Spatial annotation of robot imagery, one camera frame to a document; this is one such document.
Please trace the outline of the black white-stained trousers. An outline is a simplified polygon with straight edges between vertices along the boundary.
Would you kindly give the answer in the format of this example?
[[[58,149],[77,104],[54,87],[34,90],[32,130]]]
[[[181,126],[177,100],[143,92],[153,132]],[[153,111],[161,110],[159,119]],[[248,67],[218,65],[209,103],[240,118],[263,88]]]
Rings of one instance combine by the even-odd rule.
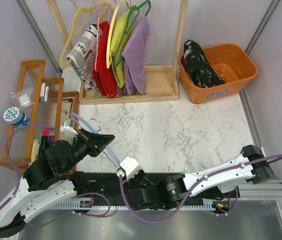
[[[183,44],[184,69],[199,88],[212,88],[225,84],[225,81],[213,70],[201,46],[189,39]]]

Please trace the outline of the light blue hanger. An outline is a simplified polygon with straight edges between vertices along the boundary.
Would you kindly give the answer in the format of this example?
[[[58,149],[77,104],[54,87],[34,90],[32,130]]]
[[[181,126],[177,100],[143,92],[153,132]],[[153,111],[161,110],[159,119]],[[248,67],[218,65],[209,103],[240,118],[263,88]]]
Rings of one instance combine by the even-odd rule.
[[[99,134],[99,131],[101,130],[100,124],[99,122],[95,119],[95,118],[91,118],[91,120],[95,121],[99,127],[98,130],[95,130],[88,121],[86,121],[83,117],[79,116],[78,114],[72,112],[70,114],[70,117],[72,119],[75,119],[78,123],[78,125],[80,124],[79,122],[82,122],[92,133],[94,134]],[[107,156],[107,158],[115,165],[115,167],[118,169],[119,165],[120,165],[120,160],[119,158],[116,156],[116,154],[113,152],[113,150],[110,148],[109,145],[106,145],[105,147],[106,150],[103,151],[103,153]]]

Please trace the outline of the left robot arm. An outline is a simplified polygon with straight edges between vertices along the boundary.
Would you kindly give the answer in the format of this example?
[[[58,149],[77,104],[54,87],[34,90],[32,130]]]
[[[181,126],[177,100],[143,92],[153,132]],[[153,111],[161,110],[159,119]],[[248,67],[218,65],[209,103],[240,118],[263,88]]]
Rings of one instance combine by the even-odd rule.
[[[83,128],[75,141],[50,143],[19,178],[18,185],[0,202],[0,238],[8,238],[24,229],[40,213],[62,200],[91,193],[91,182],[83,171],[69,173],[85,156],[97,157],[115,136],[98,134]]]

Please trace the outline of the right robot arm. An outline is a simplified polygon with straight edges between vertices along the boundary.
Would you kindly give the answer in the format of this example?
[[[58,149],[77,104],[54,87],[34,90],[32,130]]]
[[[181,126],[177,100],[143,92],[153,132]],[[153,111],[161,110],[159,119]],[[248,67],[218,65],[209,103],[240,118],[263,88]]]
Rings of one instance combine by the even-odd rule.
[[[170,210],[183,199],[220,200],[244,183],[254,185],[273,180],[276,176],[260,148],[248,145],[241,152],[219,165],[201,171],[178,173],[152,181],[139,169],[124,185],[124,195],[133,210]]]

